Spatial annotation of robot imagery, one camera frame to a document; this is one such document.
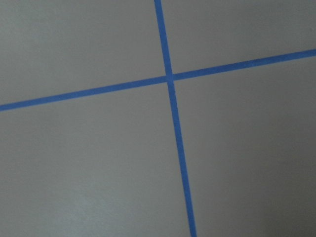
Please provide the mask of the left side lengthwise tape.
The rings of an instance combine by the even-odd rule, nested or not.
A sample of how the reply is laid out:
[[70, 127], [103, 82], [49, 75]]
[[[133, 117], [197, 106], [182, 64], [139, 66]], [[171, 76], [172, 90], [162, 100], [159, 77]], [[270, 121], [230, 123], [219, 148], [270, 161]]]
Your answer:
[[172, 64], [171, 64], [171, 58], [170, 58], [170, 53], [169, 53], [169, 47], [168, 47], [168, 38], [167, 38], [167, 32], [165, 28], [162, 2], [160, 0], [155, 0], [154, 4], [155, 4], [155, 11], [156, 11], [156, 17], [157, 17], [157, 22], [158, 22], [159, 37], [160, 37], [161, 50], [162, 50], [162, 56], [163, 56], [163, 64], [164, 64], [164, 69], [165, 69], [166, 83], [168, 87], [169, 102], [170, 102], [170, 108], [171, 108], [171, 114], [172, 114], [174, 134], [175, 134], [175, 139], [176, 139], [176, 146], [177, 146], [178, 160], [179, 160], [182, 186], [183, 186], [183, 192], [184, 192], [184, 198], [185, 198], [188, 225], [189, 225], [189, 230], [190, 230], [190, 236], [196, 237], [197, 229], [196, 229], [195, 215], [194, 215], [194, 209], [193, 209], [193, 203], [192, 203], [189, 175], [188, 175], [188, 169], [187, 169], [187, 164], [186, 164], [185, 149], [184, 149], [184, 144], [183, 144], [181, 123], [180, 123], [180, 117], [179, 117], [178, 105], [177, 105], [177, 96], [176, 96], [176, 90], [175, 90], [175, 85], [174, 85], [174, 74], [172, 71]]

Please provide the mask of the left side crosswise tape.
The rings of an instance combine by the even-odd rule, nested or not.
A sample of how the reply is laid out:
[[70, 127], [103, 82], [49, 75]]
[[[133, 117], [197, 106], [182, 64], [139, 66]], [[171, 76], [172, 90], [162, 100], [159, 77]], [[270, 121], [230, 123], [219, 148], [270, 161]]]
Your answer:
[[[265, 57], [265, 58], [254, 59], [254, 60], [249, 60], [249, 61], [215, 66], [215, 67], [210, 67], [210, 68], [204, 68], [204, 69], [199, 69], [199, 70], [176, 73], [173, 75], [173, 78], [175, 80], [197, 78], [201, 76], [208, 76], [208, 75], [214, 75], [214, 74], [225, 73], [225, 72], [230, 72], [230, 71], [237, 71], [237, 70], [242, 70], [242, 69], [247, 69], [247, 68], [252, 68], [252, 67], [276, 64], [276, 63], [281, 63], [281, 62], [286, 62], [286, 61], [310, 58], [310, 57], [315, 57], [315, 55], [316, 55], [316, 50], [310, 49], [310, 50], [304, 50], [304, 51], [282, 54], [282, 55], [277, 55], [277, 56], [271, 56], [271, 57]], [[161, 83], [166, 83], [166, 82], [167, 82], [167, 76], [141, 79], [141, 80], [113, 84], [113, 85], [108, 85], [108, 86], [103, 86], [103, 87], [92, 88], [92, 89], [85, 89], [85, 90], [80, 90], [80, 91], [64, 93], [64, 94], [58, 94], [58, 95], [52, 95], [52, 96], [47, 96], [47, 97], [42, 97], [42, 98], [3, 104], [0, 106], [0, 110], [4, 112], [4, 111], [9, 111], [9, 110], [14, 110], [14, 109], [37, 106], [37, 105], [42, 105], [42, 104], [49, 104], [49, 103], [54, 103], [54, 102], [59, 102], [59, 101], [77, 99], [77, 98], [82, 98], [82, 97], [87, 97], [87, 96], [92, 96], [92, 95], [97, 95], [97, 94], [127, 90], [127, 89], [161, 84]]]

